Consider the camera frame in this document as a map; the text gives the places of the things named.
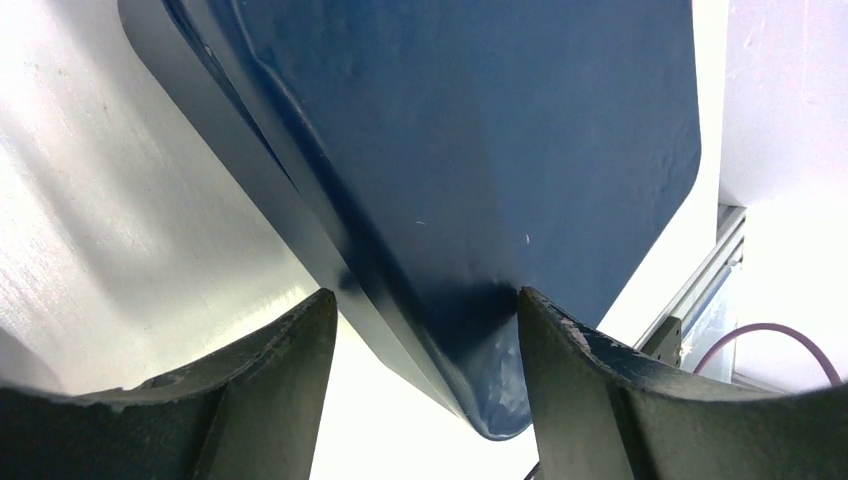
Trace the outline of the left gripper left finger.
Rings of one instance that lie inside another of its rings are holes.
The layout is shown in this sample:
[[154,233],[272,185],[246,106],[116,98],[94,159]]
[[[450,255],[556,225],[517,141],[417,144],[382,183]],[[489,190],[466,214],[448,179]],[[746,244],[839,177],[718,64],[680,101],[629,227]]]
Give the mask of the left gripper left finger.
[[338,325],[321,289],[131,390],[1,388],[5,479],[306,479]]

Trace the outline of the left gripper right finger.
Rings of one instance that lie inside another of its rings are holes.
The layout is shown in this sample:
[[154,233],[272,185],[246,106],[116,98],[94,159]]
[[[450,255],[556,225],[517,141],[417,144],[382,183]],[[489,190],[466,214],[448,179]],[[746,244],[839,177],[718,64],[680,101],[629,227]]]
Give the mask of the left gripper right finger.
[[843,479],[847,389],[775,395],[682,371],[517,300],[539,479]]

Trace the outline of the blue tin lid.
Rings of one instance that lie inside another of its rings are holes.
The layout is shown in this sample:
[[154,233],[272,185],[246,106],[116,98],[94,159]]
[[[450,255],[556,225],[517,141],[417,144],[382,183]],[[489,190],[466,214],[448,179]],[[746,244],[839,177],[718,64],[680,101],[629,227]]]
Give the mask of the blue tin lid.
[[516,297],[595,327],[700,166],[689,1],[169,1],[213,83],[474,430],[531,422]]

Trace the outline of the blue tin chocolate box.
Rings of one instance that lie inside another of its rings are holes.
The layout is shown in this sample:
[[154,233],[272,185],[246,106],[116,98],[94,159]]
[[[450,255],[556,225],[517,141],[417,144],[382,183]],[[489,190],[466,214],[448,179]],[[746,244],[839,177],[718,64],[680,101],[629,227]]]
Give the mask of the blue tin chocolate box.
[[411,328],[378,311],[243,107],[192,47],[166,1],[121,1],[133,50],[304,269],[332,290],[342,316],[390,370],[460,419],[467,416]]

